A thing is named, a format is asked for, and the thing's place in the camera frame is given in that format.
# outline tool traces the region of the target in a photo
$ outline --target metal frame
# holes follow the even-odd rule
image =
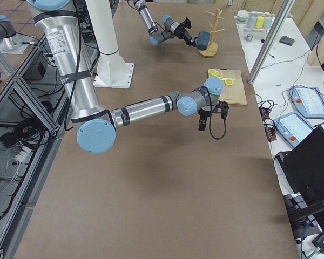
[[[289,12],[291,11],[291,9],[293,7],[294,2],[295,2],[295,0],[284,0],[283,1],[278,14],[276,15],[274,23],[272,24],[271,29],[265,39],[263,47],[261,48],[261,50],[257,56],[257,59],[254,62],[252,70],[248,76],[247,81],[249,84],[253,84],[254,81],[256,80],[265,59],[269,55],[270,49],[271,49],[272,45],[274,44],[278,33],[280,32]]]
[[[61,101],[59,102],[59,105],[52,117],[46,111],[44,106],[32,91],[31,87],[22,77],[23,73],[28,69],[33,59],[39,54],[39,51],[39,48],[34,48],[17,69],[12,67],[8,60],[0,53],[0,67],[4,73],[10,77],[9,81],[5,84],[0,93],[0,110],[1,108],[4,108],[4,103],[9,94],[15,90],[18,96],[20,96],[26,105],[31,108],[33,113],[48,129],[49,133],[56,135],[57,131],[59,130],[59,121],[65,114],[64,104],[67,100],[67,94],[64,94],[61,97]],[[3,127],[13,127],[14,123],[0,121],[0,125]],[[64,133],[63,131],[60,131],[58,134],[59,137],[62,137]],[[50,136],[46,134],[43,142],[47,141],[48,139],[50,139]],[[27,170],[26,177],[24,178],[17,195],[13,200],[9,212],[3,219],[0,220],[0,249],[4,247],[5,258],[13,258],[14,252],[17,249],[20,238],[24,233],[25,227],[28,224],[28,220],[32,213],[31,209],[29,209],[27,205],[22,204],[22,201],[37,201],[37,197],[42,189],[42,185],[51,166],[51,163],[47,161],[52,161],[54,159],[60,143],[61,138],[51,139],[47,145],[40,146],[40,148],[36,151],[37,153],[28,169],[26,166],[19,169],[20,174]]]

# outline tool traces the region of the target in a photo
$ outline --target tiled floor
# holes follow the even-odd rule
[[[0,15],[6,15],[17,32],[22,32],[33,20],[25,1],[0,0]]]
[[[40,37],[43,32],[35,27],[26,1],[0,0],[0,15],[5,15],[18,33]]]

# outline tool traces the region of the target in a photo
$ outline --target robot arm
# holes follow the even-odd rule
[[[22,45],[20,37],[15,28],[4,15],[0,15],[0,42],[4,40],[9,49],[15,49]]]
[[[202,108],[210,111],[215,108],[223,88],[217,78],[207,79],[204,86],[191,93],[173,92],[115,110],[107,109],[98,102],[84,48],[79,52],[81,36],[73,3],[69,0],[28,2],[36,27],[46,34],[61,81],[71,99],[71,121],[77,131],[78,144],[85,151],[92,154],[107,151],[114,144],[116,130],[136,121],[176,109],[188,116]]]
[[[151,18],[149,9],[145,0],[132,0],[134,7],[138,10],[143,22],[150,34],[150,42],[153,46],[171,39],[178,37],[183,39],[188,46],[196,47],[198,50],[206,50],[210,39],[210,34],[206,31],[202,31],[198,35],[198,40],[192,38],[191,34],[186,30],[192,27],[191,21],[186,17],[182,23],[176,22],[170,15],[165,15],[162,18],[162,23],[165,26],[165,30],[160,32],[157,27],[157,23]]]

